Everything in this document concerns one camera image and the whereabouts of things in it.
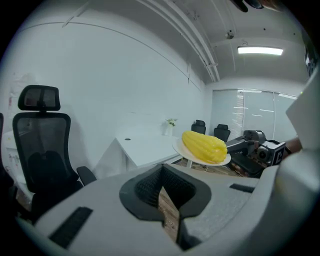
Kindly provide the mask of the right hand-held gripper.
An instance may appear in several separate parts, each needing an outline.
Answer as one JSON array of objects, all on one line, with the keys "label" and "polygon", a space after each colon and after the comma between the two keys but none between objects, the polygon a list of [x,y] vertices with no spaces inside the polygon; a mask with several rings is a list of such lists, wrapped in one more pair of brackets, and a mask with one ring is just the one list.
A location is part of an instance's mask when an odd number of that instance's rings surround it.
[{"label": "right hand-held gripper", "polygon": [[231,164],[250,178],[260,178],[264,169],[281,163],[286,143],[267,140],[261,130],[245,130],[243,135],[226,142]]}]

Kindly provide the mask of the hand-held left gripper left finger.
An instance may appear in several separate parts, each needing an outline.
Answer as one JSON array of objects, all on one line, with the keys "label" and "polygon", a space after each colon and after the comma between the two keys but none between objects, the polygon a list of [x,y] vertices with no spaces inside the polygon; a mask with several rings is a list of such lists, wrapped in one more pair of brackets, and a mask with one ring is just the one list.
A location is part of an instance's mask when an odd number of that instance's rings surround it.
[{"label": "hand-held left gripper left finger", "polygon": [[[120,189],[131,178],[149,170],[143,167],[96,180],[63,200],[35,225],[18,218],[19,227],[42,253],[50,256],[177,256],[181,248],[160,221],[139,220],[120,201]],[[92,210],[67,249],[49,236],[78,207]]]}]

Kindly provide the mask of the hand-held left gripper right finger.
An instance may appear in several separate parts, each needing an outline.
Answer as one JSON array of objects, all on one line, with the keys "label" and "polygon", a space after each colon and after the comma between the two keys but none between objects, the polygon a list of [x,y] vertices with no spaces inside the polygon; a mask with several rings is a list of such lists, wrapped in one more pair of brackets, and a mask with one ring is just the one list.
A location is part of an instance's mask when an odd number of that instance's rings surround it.
[{"label": "hand-held left gripper right finger", "polygon": [[180,217],[180,235],[190,251],[242,251],[265,210],[265,175],[228,176],[164,164],[183,180],[194,178],[196,192],[186,202],[197,216]]}]

